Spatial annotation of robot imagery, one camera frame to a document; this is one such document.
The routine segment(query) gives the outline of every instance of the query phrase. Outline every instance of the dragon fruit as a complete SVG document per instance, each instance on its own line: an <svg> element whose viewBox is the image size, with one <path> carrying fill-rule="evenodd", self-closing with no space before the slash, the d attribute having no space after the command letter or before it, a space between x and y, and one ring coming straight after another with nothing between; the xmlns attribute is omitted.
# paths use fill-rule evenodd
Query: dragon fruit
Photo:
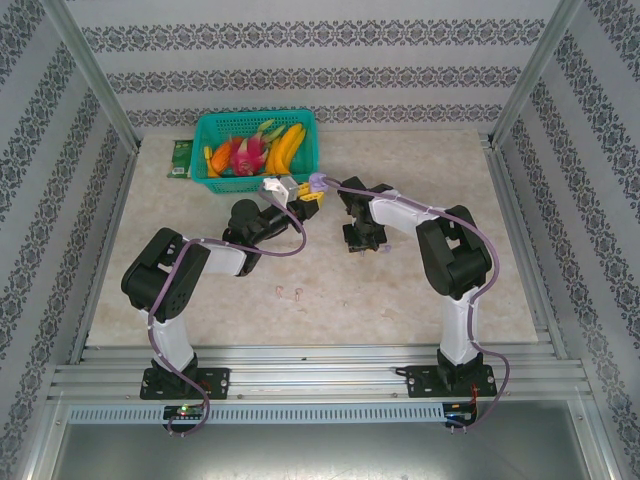
<svg viewBox="0 0 640 480"><path fill-rule="evenodd" d="M258 132L251 138L245 138L237 148L232 146L231 168L239 177L255 175L267 160L269 149L262 139L262 132Z"/></svg>

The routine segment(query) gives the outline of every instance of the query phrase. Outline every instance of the beige table surface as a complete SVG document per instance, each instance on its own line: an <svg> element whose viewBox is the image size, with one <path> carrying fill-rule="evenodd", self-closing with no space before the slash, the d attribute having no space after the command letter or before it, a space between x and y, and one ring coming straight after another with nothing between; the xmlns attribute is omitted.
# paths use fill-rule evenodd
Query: beige table surface
<svg viewBox="0 0 640 480"><path fill-rule="evenodd" d="M191 180L167 179L173 140L145 137L87 344L146 345L144 320L120 291L127 267L155 232L188 238L222 234L231 206L254 194L214 195ZM479 337L535 341L531 314L475 131L327 132L320 170L368 187L384 182L423 203L467 206L494 240L502 273L480 305ZM244 278L203 275L185 310L194 345L438 343L441 299L429 286L415 240L387 228L390 253L349 254L350 222L335 192L305 223L309 242L294 257L262 257ZM289 231L260 246L295 248ZM275 294L284 287L284 298ZM302 288L299 302L294 290Z"/></svg>

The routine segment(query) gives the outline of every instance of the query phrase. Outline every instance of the wall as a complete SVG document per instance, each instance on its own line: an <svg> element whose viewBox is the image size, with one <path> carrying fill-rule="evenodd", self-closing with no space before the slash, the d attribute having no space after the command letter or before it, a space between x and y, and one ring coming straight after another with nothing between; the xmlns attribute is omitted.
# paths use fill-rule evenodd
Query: wall
<svg viewBox="0 0 640 480"><path fill-rule="evenodd" d="M68 361L129 158L42 6L0 4L0 479Z"/></svg>
<svg viewBox="0 0 640 480"><path fill-rule="evenodd" d="M581 4L502 145L570 354L640 478L640 2Z"/></svg>
<svg viewBox="0 0 640 480"><path fill-rule="evenodd" d="M558 0L76 0L138 133L306 107L324 129L491 130Z"/></svg>

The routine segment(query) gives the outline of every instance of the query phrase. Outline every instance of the purple cable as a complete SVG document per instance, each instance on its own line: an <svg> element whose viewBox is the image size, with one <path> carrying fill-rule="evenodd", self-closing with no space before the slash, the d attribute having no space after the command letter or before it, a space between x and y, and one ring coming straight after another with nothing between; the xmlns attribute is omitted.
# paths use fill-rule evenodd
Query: purple cable
<svg viewBox="0 0 640 480"><path fill-rule="evenodd" d="M192 240L189 240L187 243L184 244L184 247L182 247L182 250L180 251L180 254L178 255L178 258L176 258L176 261L173 264L173 268L171 269L171 273L169 273L169 276L165 280L164 285L162 286L162 289L160 290L160 293L156 297L156 301L154 302L153 306L151 307L151 310L149 310L149 316L147 318L147 335L149 337L149 343L151 344L151 348L153 348L153 351L156 353L158 358L162 361L162 363L164 363L164 365L167 367L167 369L171 373L173 373L174 375L177 375L179 378L181 378L182 380L187 382L189 385L191 385L193 388L195 388L198 391L198 393L200 393L200 395L202 395L202 403L204 404L204 408L205 408L205 412L202 415L202 419L200 420L200 422L198 422L190 430L180 433L180 437L183 437L183 438L186 437L187 435L191 435L191 434L197 432L207 422L207 419L209 418L209 412L211 411L211 401L209 400L209 396L207 395L207 392L205 392L205 390L200 385L198 385L196 382L194 382L189 377L184 375L180 370L175 368L168 360L166 360L163 357L162 352L160 351L160 348L158 347L158 344L156 343L156 340L155 340L155 338L153 336L153 320L154 320L154 316L155 316L155 313L158 311L158 308L160 307L160 304L162 303L162 300L164 299L164 296L167 294L167 291L169 290L169 287L171 286L171 282L173 281L174 277L176 276L176 273L178 271L178 267L182 263L182 260L184 259L184 256L186 255L187 250L189 250L189 248L192 245L195 245L196 243L222 245L222 246L226 246L226 247L236 248L236 249L242 250L244 252L259 253L261 255L267 255L267 256L271 256L271 257L290 257L292 255L295 255L296 253L300 253L302 251L302 249L304 249L304 247L307 244L307 232L305 231L304 227L302 226L302 222L300 220L298 220L298 218L293 213L291 213L289 210L287 210L286 207L280 205L280 203L278 203L276 200L274 200L271 197L269 197L268 195L264 194L263 190L260 190L258 193L259 193L260 197L262 197L264 200L269 202L271 205L274 205L277 208L279 208L280 210L282 210L292 220L293 224L297 227L298 231L302 235L302 241L300 242L300 245L298 246L298 248L296 248L295 250L291 250L290 252L282 252L282 253L280 253L280 252L270 252L270 251L267 251L267 250L261 250L259 248L252 248L252 247L245 247L245 246L242 246L242 245L235 245L235 244L232 244L232 243L229 243L229 242L225 242L223 240L218 240L216 238L194 238ZM176 418L179 418L179 417L171 417L169 419L169 422L167 424L167 430L169 431L169 435L173 435L174 433L176 433L171 429L171 425L173 424L173 421Z"/></svg>
<svg viewBox="0 0 640 480"><path fill-rule="evenodd" d="M456 431L457 432L463 431L464 433L466 433L467 431L472 430L473 428L476 428L478 425L482 424L482 422L489 416L489 414L493 411L493 409L498 404L500 397L502 397L504 390L507 388L507 383L509 383L509 375L511 374L511 365L509 364L509 360L507 359L507 357L505 357L501 353L492 352L491 350L487 350L486 348L481 347L473 338L473 310L475 308L475 302L478 300L478 298L480 298L481 295L484 295L491 287L493 287L493 285L498 280L498 275L500 274L500 259L498 258L498 251L496 250L496 247L493 245L491 240L489 240L489 237L487 237L484 233L482 233L477 227L471 225L469 222L462 220L461 218L450 215L447 212L444 212L437 208L423 205L421 203L415 202L409 198L402 197L402 196L369 192L365 190L356 190L354 188L346 188L346 187L343 187L340 184L340 182L335 178L324 177L324 181L330 187L333 187L336 190L340 190L342 192L355 193L358 195L368 195L370 197L384 198L387 200L397 200L401 203L404 203L405 205L409 205L410 207L422 210L423 212L438 215L442 218L449 220L450 222L457 223L458 225L473 232L475 235L477 235L480 238L480 240L484 242L485 246L487 247L487 250L489 250L489 253L491 254L491 258L493 260L493 268L494 268L493 275L491 276L491 279L480 290L478 290L469 300L469 313L467 315L467 335L469 337L469 341L471 342L471 345L478 352L481 352L485 355L489 355L492 357L497 357L500 360L502 360L504 363L505 371L504 371L504 380L502 381L502 385L498 389L498 393L494 397L493 402L491 402L491 404L489 405L489 408L487 408L487 411L484 413L484 415L480 417L478 420L476 420L473 424L469 425L466 429L458 428L458 430Z"/></svg>

